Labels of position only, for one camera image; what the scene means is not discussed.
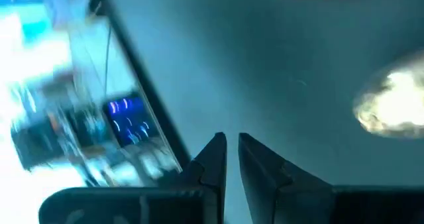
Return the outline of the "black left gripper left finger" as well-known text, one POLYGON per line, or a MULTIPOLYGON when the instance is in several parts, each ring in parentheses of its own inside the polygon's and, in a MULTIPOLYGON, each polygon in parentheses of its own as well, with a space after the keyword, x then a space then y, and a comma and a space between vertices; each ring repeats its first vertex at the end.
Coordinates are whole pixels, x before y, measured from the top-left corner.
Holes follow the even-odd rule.
POLYGON ((184 169, 184 179, 202 192, 203 223, 225 224, 227 139, 224 133, 215 133, 184 169))

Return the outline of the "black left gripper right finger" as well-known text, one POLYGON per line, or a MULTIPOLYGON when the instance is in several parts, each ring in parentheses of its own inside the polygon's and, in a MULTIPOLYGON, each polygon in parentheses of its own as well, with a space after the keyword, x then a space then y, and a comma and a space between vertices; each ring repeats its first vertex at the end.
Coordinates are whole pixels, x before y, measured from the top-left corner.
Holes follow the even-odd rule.
POLYGON ((240 174, 254 224, 329 224, 331 185, 248 133, 238 138, 240 174))

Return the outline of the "gold spoon with green handle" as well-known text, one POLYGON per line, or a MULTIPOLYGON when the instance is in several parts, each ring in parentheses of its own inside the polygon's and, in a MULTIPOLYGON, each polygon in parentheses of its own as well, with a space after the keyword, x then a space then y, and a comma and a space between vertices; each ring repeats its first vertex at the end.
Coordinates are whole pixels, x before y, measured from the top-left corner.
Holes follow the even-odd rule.
POLYGON ((352 111, 374 135, 424 138, 424 50, 379 70, 355 97, 352 111))

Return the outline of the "blue lit screen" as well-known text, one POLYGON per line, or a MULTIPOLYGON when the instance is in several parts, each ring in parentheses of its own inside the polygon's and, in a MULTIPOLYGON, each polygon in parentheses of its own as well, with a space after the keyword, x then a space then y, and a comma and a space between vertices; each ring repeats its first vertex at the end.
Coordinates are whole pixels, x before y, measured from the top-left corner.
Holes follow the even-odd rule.
POLYGON ((120 147, 159 135, 150 111, 136 92, 109 99, 103 103, 102 109, 120 147))

